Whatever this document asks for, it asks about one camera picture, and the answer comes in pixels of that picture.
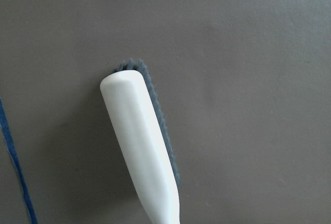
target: white toothbrush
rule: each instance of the white toothbrush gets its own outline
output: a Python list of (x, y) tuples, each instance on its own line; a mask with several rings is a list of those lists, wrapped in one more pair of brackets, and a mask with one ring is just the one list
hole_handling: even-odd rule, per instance
[(138, 197), (153, 224), (179, 224), (179, 197), (143, 76), (123, 70), (100, 89)]

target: white plastic handle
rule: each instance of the white plastic handle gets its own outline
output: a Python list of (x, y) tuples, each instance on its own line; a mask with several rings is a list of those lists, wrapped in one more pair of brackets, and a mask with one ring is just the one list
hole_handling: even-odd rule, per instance
[(138, 197), (153, 224), (179, 224), (179, 197), (142, 75), (111, 74), (100, 89)]

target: bristle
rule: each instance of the bristle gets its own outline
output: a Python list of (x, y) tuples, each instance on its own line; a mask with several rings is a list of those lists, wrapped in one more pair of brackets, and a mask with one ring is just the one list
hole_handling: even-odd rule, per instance
[(165, 147), (167, 148), (167, 152), (168, 152), (169, 160), (170, 160), (170, 163), (171, 163), (172, 171), (174, 173), (176, 183), (177, 183), (177, 185), (179, 185), (180, 184), (180, 177), (179, 177), (178, 168), (177, 168), (177, 165), (176, 165), (176, 162), (175, 162), (175, 156), (173, 154), (170, 137), (168, 135), (167, 125), (165, 123), (165, 119), (163, 117), (163, 113), (161, 111), (160, 103), (157, 99), (157, 94), (156, 94), (154, 86), (152, 84), (151, 77), (148, 73), (147, 66), (144, 64), (144, 62), (142, 60), (140, 60), (139, 63), (136, 64), (133, 59), (130, 59), (128, 64), (125, 64), (124, 62), (121, 63), (118, 70), (122, 71), (122, 70), (126, 70), (126, 69), (127, 70), (136, 70), (136, 71), (140, 72), (140, 74), (144, 78), (144, 81), (145, 81), (147, 89), (148, 89), (149, 96), (152, 100), (154, 111), (155, 111), (160, 129), (161, 129), (161, 132), (162, 132), (164, 144), (166, 145)]

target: gray background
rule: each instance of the gray background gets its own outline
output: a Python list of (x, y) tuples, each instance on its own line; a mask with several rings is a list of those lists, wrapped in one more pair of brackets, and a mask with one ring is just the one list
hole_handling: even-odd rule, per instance
[[(0, 95), (40, 223), (150, 223), (99, 91), (149, 66), (182, 223), (331, 221), (331, 0), (0, 0)], [(0, 142), (0, 223), (28, 223)]]

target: blue string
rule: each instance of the blue string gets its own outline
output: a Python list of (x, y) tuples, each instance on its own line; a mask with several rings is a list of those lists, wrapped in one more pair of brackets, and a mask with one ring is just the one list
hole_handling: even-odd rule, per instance
[(29, 192), (27, 190), (27, 186), (26, 186), (26, 183), (25, 183), (25, 180), (24, 180), (24, 176), (23, 176), (23, 172), (22, 172), (22, 169), (21, 169), (21, 166), (20, 166), (19, 158), (17, 156), (15, 145), (14, 145), (14, 142), (13, 142), (11, 134), (10, 134), (9, 125), (8, 125), (8, 122), (7, 122), (4, 107), (3, 107), (2, 102), (1, 102), (1, 98), (0, 98), (0, 126), (1, 126), (1, 129), (2, 129), (2, 133), (4, 135), (4, 138), (5, 138), (5, 142), (6, 142), (6, 145), (7, 145), (7, 150), (9, 152), (11, 160), (12, 160), (12, 162), (13, 162), (15, 168), (16, 168), (17, 174), (19, 176), (19, 180), (20, 180), (20, 183), (21, 183), (22, 191), (23, 191), (23, 200), (25, 202), (25, 206), (26, 206), (26, 209), (28, 211), (31, 224), (38, 224), (37, 217), (36, 217), (35, 211), (33, 209), (32, 201), (30, 199), (30, 195), (29, 195)]

